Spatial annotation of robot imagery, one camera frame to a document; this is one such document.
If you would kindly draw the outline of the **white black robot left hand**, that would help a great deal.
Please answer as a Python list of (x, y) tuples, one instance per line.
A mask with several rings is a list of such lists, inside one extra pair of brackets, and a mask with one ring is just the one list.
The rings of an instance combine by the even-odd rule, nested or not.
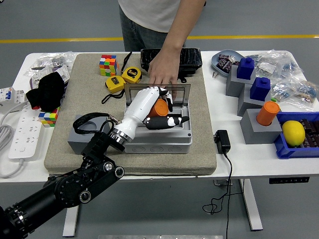
[(136, 136), (138, 124), (143, 123), (149, 130), (161, 130), (173, 128), (181, 123), (189, 121), (188, 116), (168, 117), (154, 116), (149, 117), (149, 114), (160, 97), (166, 97), (168, 110), (172, 111), (172, 96), (169, 90), (155, 86), (140, 90), (133, 99), (129, 107), (124, 113), (124, 118), (120, 123), (114, 126), (110, 137), (118, 143), (124, 145), (127, 142), (132, 142)]

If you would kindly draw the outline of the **person's hand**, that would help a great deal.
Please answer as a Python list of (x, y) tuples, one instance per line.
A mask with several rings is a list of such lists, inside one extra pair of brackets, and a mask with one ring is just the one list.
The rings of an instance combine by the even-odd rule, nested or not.
[(164, 49), (156, 55), (149, 66), (149, 83), (154, 85), (177, 84), (181, 49)]

